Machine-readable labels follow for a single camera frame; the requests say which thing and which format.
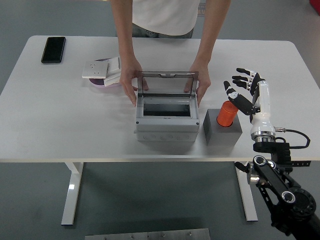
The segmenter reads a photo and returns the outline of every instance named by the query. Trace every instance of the gray plastic box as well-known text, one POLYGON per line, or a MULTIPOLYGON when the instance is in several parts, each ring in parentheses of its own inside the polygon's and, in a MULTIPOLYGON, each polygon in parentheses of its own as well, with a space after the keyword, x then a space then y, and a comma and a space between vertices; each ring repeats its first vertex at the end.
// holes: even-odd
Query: gray plastic box
POLYGON ((197 72, 139 72, 137 140, 194 142, 200 128, 197 81, 197 72))
POLYGON ((208 109, 203 121, 206 144, 208 146, 233 147, 242 134, 238 115, 231 126, 224 127, 217 123, 220 109, 208 109))

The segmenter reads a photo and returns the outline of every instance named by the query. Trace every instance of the gray floor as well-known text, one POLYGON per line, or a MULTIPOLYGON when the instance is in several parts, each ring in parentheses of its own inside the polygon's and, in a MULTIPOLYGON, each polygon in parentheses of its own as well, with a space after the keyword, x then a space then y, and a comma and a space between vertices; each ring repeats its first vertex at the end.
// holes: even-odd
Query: gray floor
MULTIPOLYGON (((0 9, 0 92, 33 35, 115 35, 105 1, 2 0, 0 9)), ((201 37, 203 20, 194 38, 201 37)), ((320 16, 308 0, 234 0, 219 38, 291 41, 320 84, 320 16)), ((292 176, 320 203, 319 171, 320 162, 313 162, 292 176)), ((192 228, 209 228, 212 240, 294 239, 270 226, 255 187, 259 222, 245 221, 229 162, 87 163, 75 223, 61 226, 69 179, 63 163, 1 163, 0 239, 84 240, 192 228)))

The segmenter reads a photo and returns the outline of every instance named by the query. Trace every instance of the transparent lid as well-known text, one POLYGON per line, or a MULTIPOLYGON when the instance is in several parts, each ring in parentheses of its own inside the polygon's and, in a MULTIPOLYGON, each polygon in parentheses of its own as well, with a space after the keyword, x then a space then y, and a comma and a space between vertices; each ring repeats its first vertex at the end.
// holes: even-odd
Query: transparent lid
POLYGON ((195 97, 198 72, 140 71, 138 97, 195 97))

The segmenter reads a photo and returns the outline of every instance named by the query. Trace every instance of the smartphone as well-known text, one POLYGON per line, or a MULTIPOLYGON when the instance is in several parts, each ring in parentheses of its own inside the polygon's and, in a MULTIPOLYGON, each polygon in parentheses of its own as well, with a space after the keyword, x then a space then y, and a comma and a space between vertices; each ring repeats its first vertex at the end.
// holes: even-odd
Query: smartphone
POLYGON ((51 36, 46 40, 41 62, 43 64, 59 64, 62 61, 66 38, 51 36))

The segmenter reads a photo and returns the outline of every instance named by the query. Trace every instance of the metal plate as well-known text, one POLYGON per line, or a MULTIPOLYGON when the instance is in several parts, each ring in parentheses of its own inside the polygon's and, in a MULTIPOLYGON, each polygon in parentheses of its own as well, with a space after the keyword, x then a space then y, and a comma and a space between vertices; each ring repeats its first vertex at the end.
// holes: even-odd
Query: metal plate
POLYGON ((85 240, 210 240, 208 228, 85 236, 85 240))

